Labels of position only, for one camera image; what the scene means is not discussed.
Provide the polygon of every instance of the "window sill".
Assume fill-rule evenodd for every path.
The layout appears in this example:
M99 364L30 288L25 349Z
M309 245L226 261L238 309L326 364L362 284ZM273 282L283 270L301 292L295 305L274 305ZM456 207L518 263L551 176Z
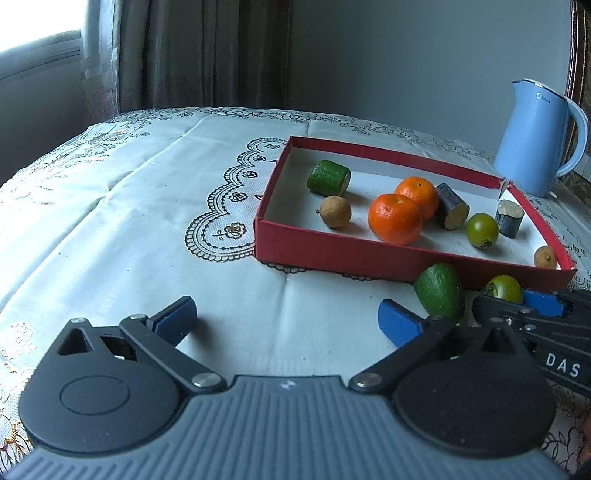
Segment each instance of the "window sill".
M0 80L56 62L79 60L80 30L58 33L0 52Z

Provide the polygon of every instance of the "gray curtain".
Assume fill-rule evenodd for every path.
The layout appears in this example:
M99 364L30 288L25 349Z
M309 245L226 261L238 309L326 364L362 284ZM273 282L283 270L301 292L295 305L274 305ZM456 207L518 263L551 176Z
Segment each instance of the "gray curtain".
M290 0L89 0L89 124L144 108L282 108Z

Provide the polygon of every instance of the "green cherry tomato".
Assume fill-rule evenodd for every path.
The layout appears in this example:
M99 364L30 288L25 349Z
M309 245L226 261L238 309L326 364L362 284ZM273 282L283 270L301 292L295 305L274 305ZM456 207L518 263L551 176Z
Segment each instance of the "green cherry tomato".
M499 239L499 226L487 213L477 213L468 221L467 236L473 247L489 248Z
M485 293L491 297L523 303L523 291L519 282L510 275L497 275L486 284Z

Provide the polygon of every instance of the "kettle handle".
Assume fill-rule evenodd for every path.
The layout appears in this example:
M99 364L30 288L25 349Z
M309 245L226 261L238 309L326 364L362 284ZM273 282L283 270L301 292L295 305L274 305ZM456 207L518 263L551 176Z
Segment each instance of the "kettle handle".
M579 130L579 138L577 139L577 147L574 149L573 155L570 157L567 163L562 165L556 172L557 177L566 175L568 172L573 170L583 158L585 148L587 147L587 133L589 132L589 120L587 115L583 112L583 109L574 103L570 98L564 98L569 104L569 113L574 117L577 122L577 129Z

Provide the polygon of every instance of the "metal screw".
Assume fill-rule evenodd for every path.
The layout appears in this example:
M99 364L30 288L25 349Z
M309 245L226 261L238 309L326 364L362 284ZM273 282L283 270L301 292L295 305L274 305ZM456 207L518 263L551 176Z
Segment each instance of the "metal screw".
M382 376L371 372L364 372L354 377L353 383L361 388L373 388L382 383Z
M222 381L222 377L213 372L204 372L202 374L194 375L191 379L193 385L200 388L214 387Z

